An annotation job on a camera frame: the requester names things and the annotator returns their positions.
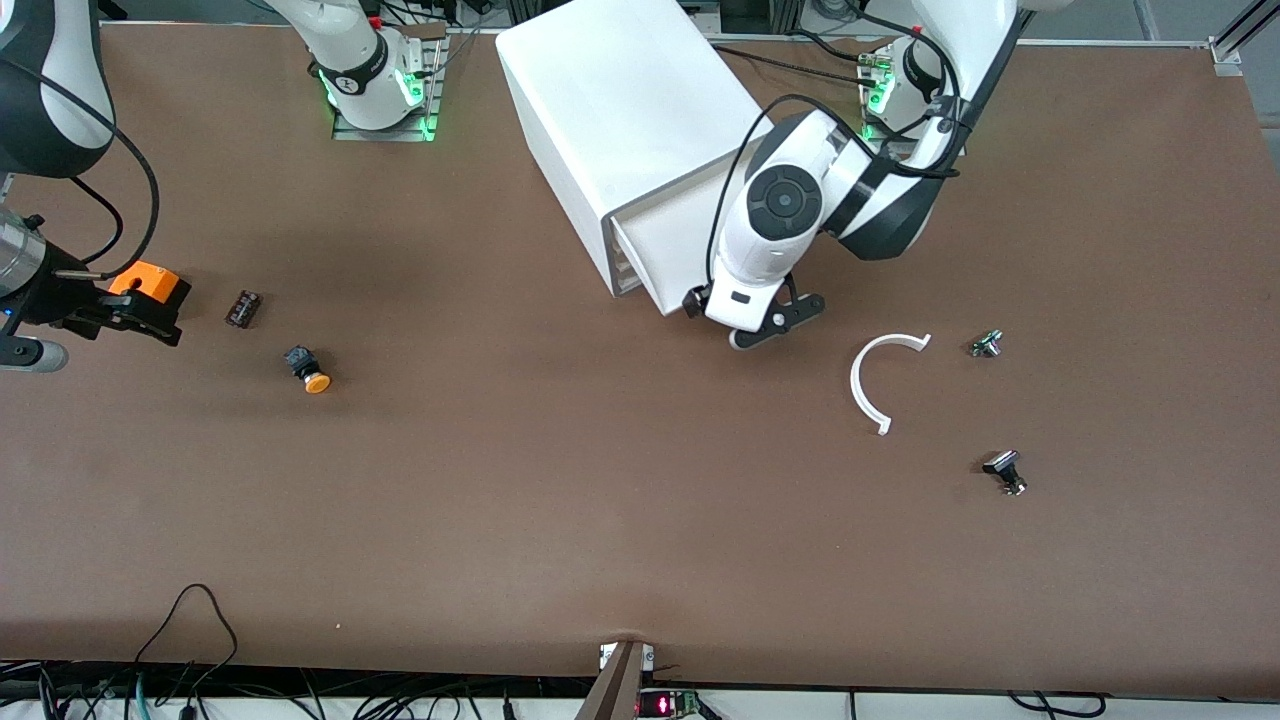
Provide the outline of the aluminium frame rail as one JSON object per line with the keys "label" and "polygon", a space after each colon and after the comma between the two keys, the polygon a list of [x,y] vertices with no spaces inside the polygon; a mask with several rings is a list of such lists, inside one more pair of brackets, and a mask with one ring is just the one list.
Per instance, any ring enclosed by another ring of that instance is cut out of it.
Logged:
{"label": "aluminium frame rail", "polygon": [[1242,49],[1280,18],[1280,0],[1251,0],[1234,19],[1210,37],[1219,77],[1242,77]]}

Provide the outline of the orange button enclosure box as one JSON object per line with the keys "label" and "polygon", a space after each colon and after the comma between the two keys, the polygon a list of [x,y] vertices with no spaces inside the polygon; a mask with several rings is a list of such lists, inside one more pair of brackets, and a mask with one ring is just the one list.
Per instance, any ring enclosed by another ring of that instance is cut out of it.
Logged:
{"label": "orange button enclosure box", "polygon": [[183,297],[186,302],[191,290],[192,286],[186,278],[146,261],[133,263],[108,287],[110,304],[119,304],[119,297],[152,297],[160,302],[170,297]]}

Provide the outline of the black device with red light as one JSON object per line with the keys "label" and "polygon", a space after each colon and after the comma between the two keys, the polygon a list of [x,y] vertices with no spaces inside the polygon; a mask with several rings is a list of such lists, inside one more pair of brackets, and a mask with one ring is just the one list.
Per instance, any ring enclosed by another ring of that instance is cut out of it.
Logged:
{"label": "black device with red light", "polygon": [[644,689],[635,703],[636,720],[682,720],[699,716],[701,701],[695,691]]}

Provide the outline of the black silver T-bolt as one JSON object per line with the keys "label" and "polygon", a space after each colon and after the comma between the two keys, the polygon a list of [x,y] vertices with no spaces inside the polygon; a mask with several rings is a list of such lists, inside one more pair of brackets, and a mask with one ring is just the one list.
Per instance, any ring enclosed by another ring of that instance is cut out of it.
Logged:
{"label": "black silver T-bolt", "polygon": [[1004,487],[1005,495],[1019,496],[1025,492],[1027,482],[1018,471],[1020,454],[1016,450],[1007,450],[996,454],[982,464],[982,471],[995,477]]}

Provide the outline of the orange push button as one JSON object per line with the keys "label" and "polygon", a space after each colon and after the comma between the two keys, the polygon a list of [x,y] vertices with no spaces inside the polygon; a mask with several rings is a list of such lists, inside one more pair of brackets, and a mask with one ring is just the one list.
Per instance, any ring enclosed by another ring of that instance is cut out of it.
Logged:
{"label": "orange push button", "polygon": [[294,346],[284,354],[291,374],[302,383],[308,395],[320,395],[332,384],[332,378],[321,369],[317,356],[305,346]]}

